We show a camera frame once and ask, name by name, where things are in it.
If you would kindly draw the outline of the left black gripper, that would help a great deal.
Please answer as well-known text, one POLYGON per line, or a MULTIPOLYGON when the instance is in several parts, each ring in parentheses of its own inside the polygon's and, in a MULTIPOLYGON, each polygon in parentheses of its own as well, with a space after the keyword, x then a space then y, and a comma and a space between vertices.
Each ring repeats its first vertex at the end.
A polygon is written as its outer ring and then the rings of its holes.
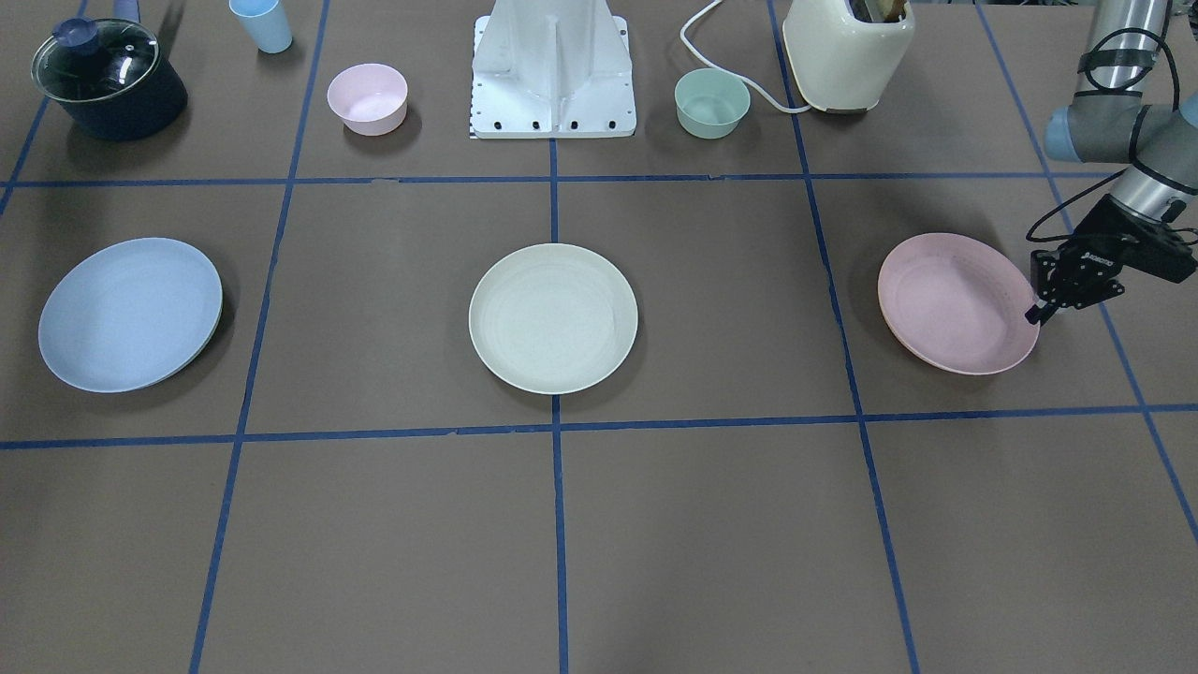
POLYGON ((1055 249, 1030 255, 1031 295, 1024 312, 1028 324, 1045 324, 1058 310, 1083 310, 1125 293, 1115 260, 1099 255, 1087 239, 1063 242, 1055 249))

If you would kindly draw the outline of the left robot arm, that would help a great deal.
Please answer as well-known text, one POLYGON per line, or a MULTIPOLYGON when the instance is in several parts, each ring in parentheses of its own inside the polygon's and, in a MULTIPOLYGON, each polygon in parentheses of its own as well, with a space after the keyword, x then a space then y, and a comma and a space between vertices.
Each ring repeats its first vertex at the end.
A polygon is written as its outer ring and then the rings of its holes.
POLYGON ((1057 160, 1108 163, 1103 181, 1073 233, 1043 236, 1031 251, 1034 306, 1028 323, 1060 310, 1083 310, 1124 293, 1119 273, 1140 271, 1168 283, 1194 274, 1194 239, 1179 218, 1197 192, 1194 97, 1173 81, 1169 104, 1146 104, 1146 77, 1164 60, 1176 71, 1164 34, 1168 1, 1100 1, 1081 55, 1073 102, 1045 125, 1045 153, 1057 160))

